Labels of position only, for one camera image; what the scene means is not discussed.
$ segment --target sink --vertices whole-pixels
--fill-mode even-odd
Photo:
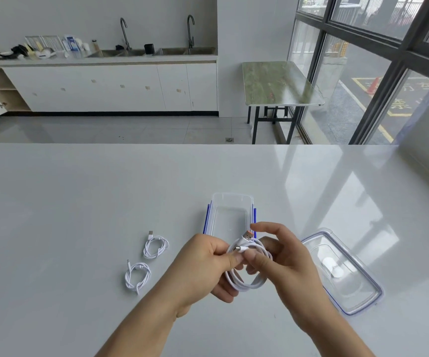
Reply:
[[[118,54],[117,56],[130,57],[130,56],[143,56],[143,55],[145,55],[144,49],[135,49],[135,50],[124,50],[122,51],[122,53]]]
[[[119,56],[120,50],[99,50],[93,54],[90,54],[88,58],[113,58]]]
[[[214,55],[216,51],[215,47],[193,47],[188,49],[189,55]]]
[[[163,47],[157,50],[154,55],[187,55],[188,48],[186,47]]]

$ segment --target orange traffic cone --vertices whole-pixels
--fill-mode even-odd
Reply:
[[[370,85],[370,87],[368,88],[368,90],[366,91],[366,93],[368,95],[374,95],[376,92],[376,88],[378,87],[378,83],[379,83],[379,77],[377,77],[375,79],[375,81],[372,82],[372,84]]]

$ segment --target black cup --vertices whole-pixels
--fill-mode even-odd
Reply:
[[[153,55],[153,53],[155,53],[154,44],[145,44],[144,47],[147,55]]]

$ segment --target black faucet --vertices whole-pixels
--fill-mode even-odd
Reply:
[[[121,17],[120,18],[120,27],[122,28],[122,32],[124,33],[124,39],[126,40],[127,50],[131,50],[130,46],[128,45],[127,35],[125,35],[124,25],[125,25],[125,27],[127,27],[127,23],[125,22],[124,18]]]
[[[194,47],[194,37],[191,36],[191,32],[190,32],[190,18],[191,21],[194,25],[194,18],[191,15],[188,15],[188,20],[187,20],[187,24],[188,24],[188,48],[192,49]]]

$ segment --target plastic food container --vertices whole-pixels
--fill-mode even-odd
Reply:
[[[214,193],[206,210],[204,234],[228,243],[239,239],[250,224],[256,222],[256,209],[251,196],[233,193]]]
[[[365,265],[329,229],[302,240],[317,266],[323,287],[347,316],[368,308],[384,295]]]

